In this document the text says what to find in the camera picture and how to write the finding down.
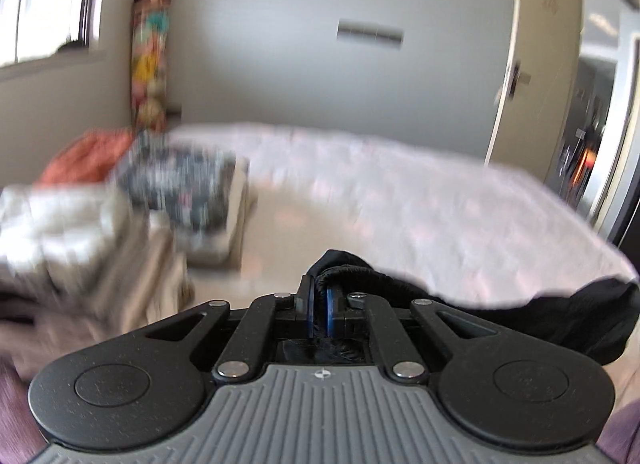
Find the black shorts garment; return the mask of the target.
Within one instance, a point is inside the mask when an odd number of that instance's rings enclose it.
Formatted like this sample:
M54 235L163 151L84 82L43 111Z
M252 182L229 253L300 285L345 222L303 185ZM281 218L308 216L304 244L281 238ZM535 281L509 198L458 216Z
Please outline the black shorts garment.
M321 298L328 291L364 291L394 308L407 308L414 299L431 299L574 350L601 366L620 358L639 319L639 286L618 277L595 280L567 296L549 291L517 305L498 301L465 307L460 300L440 298L409 280L378 272L348 251L328 250L307 274Z

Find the beige folded clothes stack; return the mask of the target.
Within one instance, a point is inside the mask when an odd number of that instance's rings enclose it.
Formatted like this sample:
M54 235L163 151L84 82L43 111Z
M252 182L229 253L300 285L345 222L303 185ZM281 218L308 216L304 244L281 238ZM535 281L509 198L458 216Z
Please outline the beige folded clothes stack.
M192 299L164 213L104 184L2 190L1 362L24 382Z

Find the cream folded garment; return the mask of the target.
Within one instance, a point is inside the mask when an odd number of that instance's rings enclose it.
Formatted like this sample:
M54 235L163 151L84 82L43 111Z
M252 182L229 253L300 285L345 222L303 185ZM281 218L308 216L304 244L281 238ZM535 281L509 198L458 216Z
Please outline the cream folded garment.
M236 161L226 222L214 231L174 228L176 248L189 267L213 270L241 268L244 230L255 199L248 186L248 160Z

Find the floral dark folded garment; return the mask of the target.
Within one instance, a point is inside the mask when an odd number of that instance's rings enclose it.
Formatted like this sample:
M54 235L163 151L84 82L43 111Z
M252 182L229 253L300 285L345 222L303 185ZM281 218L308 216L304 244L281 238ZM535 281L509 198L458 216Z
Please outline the floral dark folded garment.
M209 231L226 224L235 167L231 153L172 145L167 135L142 131L108 179L135 206L163 211L180 227Z

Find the orange red garment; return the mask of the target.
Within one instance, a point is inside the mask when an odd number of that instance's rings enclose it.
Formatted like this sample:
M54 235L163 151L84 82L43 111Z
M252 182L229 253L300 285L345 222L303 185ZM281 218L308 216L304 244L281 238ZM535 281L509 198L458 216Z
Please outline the orange red garment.
M37 180L40 185L103 182L134 142L130 129L91 130L53 157Z

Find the plush toy column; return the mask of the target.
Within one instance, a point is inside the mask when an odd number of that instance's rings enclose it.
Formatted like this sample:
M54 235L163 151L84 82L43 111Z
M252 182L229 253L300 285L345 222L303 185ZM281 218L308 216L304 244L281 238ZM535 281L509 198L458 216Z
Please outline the plush toy column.
M167 126L167 39L171 0L134 0L131 13L132 127L164 132Z

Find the beige bedroom door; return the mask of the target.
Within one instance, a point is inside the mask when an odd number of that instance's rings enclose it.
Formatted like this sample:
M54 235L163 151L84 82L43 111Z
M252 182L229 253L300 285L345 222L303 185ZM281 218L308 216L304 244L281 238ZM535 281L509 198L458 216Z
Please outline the beige bedroom door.
M544 181L555 158L572 97L582 29L582 0L514 0L506 77L486 161ZM532 76L508 97L513 64Z

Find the grey wall plate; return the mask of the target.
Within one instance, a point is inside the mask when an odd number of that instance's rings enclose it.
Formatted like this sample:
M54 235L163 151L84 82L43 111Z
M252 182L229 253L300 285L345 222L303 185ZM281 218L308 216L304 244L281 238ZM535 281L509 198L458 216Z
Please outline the grey wall plate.
M399 49L404 43L404 37L404 32L401 29L355 22L354 20L339 20L336 28L337 40L352 40L371 46Z

